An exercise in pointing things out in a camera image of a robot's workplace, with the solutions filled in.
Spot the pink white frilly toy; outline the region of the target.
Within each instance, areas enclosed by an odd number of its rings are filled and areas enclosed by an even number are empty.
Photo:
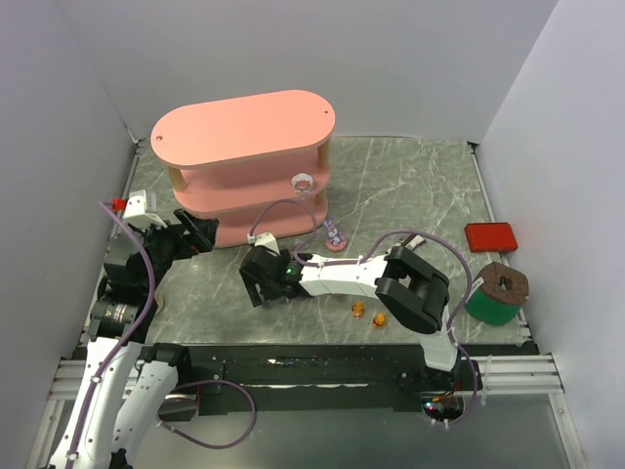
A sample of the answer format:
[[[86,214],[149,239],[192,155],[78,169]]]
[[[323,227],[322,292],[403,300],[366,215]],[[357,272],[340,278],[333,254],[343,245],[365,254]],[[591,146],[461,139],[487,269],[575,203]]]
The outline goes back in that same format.
[[[299,173],[291,180],[291,186],[294,193],[301,197],[307,197],[314,187],[314,178],[307,173]]]

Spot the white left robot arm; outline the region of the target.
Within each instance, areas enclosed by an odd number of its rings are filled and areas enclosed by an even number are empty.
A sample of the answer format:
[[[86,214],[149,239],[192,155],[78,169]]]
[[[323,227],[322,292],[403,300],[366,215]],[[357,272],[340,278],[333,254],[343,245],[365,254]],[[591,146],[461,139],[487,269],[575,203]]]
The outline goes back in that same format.
[[[219,222],[184,209],[177,223],[118,220],[90,312],[86,364],[51,468],[130,468],[165,397],[191,373],[188,348],[156,344],[138,360],[156,314],[159,282],[178,260],[213,250]]]

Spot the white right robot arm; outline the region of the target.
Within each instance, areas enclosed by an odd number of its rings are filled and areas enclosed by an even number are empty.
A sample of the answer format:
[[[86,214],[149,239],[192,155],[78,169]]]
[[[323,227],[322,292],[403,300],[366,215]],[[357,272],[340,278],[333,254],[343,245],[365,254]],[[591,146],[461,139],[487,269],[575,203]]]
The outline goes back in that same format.
[[[375,298],[419,336],[425,366],[445,372],[456,367],[458,351],[447,332],[449,279],[415,252],[396,246],[366,261],[309,253],[302,259],[286,249],[252,247],[239,268],[252,304],[324,295]]]

